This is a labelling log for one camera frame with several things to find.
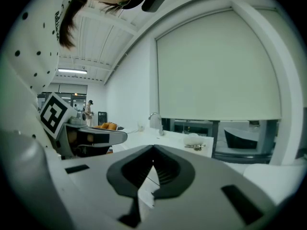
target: ceiling beam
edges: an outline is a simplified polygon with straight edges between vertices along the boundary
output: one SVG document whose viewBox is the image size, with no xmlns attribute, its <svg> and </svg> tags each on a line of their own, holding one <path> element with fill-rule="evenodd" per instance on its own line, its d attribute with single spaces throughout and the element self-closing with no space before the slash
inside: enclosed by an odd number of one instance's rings
<svg viewBox="0 0 307 230">
<path fill-rule="evenodd" d="M 69 84 L 89 84 L 89 83 L 96 83 L 96 84 L 104 84 L 103 81 L 100 80 L 91 80 L 91 79 L 84 79 L 84 78 L 76 78 L 76 77 L 61 77 L 61 76 L 54 76 L 52 83 L 69 83 Z"/>
<path fill-rule="evenodd" d="M 105 65 L 100 62 L 94 62 L 92 60 L 86 59 L 76 59 L 72 58 L 73 64 L 77 66 L 85 66 L 85 67 L 95 67 L 106 71 L 111 71 L 111 67 L 109 65 Z M 59 66 L 72 65 L 72 60 L 70 57 L 59 57 Z"/>
<path fill-rule="evenodd" d="M 132 35 L 136 35 L 138 32 L 138 28 L 129 22 L 118 18 L 112 14 L 105 14 L 105 12 L 89 8 L 89 7 L 83 7 L 79 12 L 78 15 L 81 15 L 86 18 L 91 18 L 94 20 L 98 20 L 104 23 L 111 24 L 113 26 L 116 26 Z"/>
</svg>

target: black panel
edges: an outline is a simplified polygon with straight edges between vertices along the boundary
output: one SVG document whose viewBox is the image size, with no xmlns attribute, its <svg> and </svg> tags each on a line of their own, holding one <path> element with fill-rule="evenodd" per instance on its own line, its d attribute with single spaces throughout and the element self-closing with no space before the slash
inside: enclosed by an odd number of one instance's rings
<svg viewBox="0 0 307 230">
<path fill-rule="evenodd" d="M 257 142 L 254 140 L 247 140 L 243 139 L 237 136 L 234 136 L 233 134 L 227 132 L 224 130 L 227 145 L 229 148 L 238 148 L 238 149 L 256 149 Z"/>
<path fill-rule="evenodd" d="M 110 134 L 94 134 L 94 144 L 96 143 L 109 143 Z"/>
<path fill-rule="evenodd" d="M 171 131 L 171 119 L 162 118 L 162 126 L 164 130 Z"/>
<path fill-rule="evenodd" d="M 235 185 L 224 186 L 221 189 L 247 225 L 263 216 Z"/>
<path fill-rule="evenodd" d="M 132 228 L 138 226 L 141 222 L 138 198 L 133 199 L 129 214 L 121 216 L 118 220 Z"/>
<path fill-rule="evenodd" d="M 74 167 L 70 167 L 70 168 L 66 168 L 66 172 L 67 174 L 71 174 L 71 173 L 75 173 L 75 172 L 79 172 L 79 171 L 84 171 L 86 169 L 89 169 L 90 167 L 88 167 L 86 164 L 83 165 L 78 165 L 78 166 L 74 166 Z"/>
</svg>

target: white wall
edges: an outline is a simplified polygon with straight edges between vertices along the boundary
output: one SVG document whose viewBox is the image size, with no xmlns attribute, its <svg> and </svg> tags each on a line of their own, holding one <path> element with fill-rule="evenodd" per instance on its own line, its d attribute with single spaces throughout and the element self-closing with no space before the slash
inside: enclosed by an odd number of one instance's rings
<svg viewBox="0 0 307 230">
<path fill-rule="evenodd" d="M 93 101 L 91 111 L 94 112 L 93 125 L 98 125 L 98 112 L 106 112 L 106 88 L 103 84 L 89 83 L 87 85 L 86 103 Z"/>
<path fill-rule="evenodd" d="M 106 85 L 108 121 L 126 128 L 137 123 L 149 125 L 149 64 L 148 37 L 128 52 Z"/>
</svg>

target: small object on counter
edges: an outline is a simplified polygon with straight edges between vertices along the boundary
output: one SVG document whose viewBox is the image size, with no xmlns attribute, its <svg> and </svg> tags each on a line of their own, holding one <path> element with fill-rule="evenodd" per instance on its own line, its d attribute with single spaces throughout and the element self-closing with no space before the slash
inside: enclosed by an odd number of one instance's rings
<svg viewBox="0 0 307 230">
<path fill-rule="evenodd" d="M 193 148 L 195 151 L 201 151 L 206 145 L 186 145 L 185 148 Z"/>
<path fill-rule="evenodd" d="M 142 122 L 138 122 L 138 131 L 142 132 L 145 130 L 145 125 Z"/>
<path fill-rule="evenodd" d="M 183 143 L 186 146 L 201 146 L 205 142 L 203 137 L 200 137 L 198 134 L 189 134 L 183 139 Z"/>
</svg>

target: white ceiling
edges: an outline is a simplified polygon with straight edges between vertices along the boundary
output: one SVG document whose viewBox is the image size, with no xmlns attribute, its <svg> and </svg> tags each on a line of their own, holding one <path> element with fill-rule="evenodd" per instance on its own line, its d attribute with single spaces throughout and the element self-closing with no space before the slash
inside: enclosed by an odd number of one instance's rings
<svg viewBox="0 0 307 230">
<path fill-rule="evenodd" d="M 148 21 L 154 24 L 155 14 L 177 0 L 165 0 L 156 13 L 147 13 L 138 6 L 131 10 L 121 10 L 116 15 L 101 11 L 104 4 L 89 0 L 75 17 L 76 30 L 73 31 L 75 48 L 71 51 L 61 48 L 59 68 L 84 69 L 87 74 L 58 72 L 53 82 L 86 84 L 105 83 L 111 71 L 121 58 L 123 50 L 141 35 L 142 27 Z"/>
</svg>

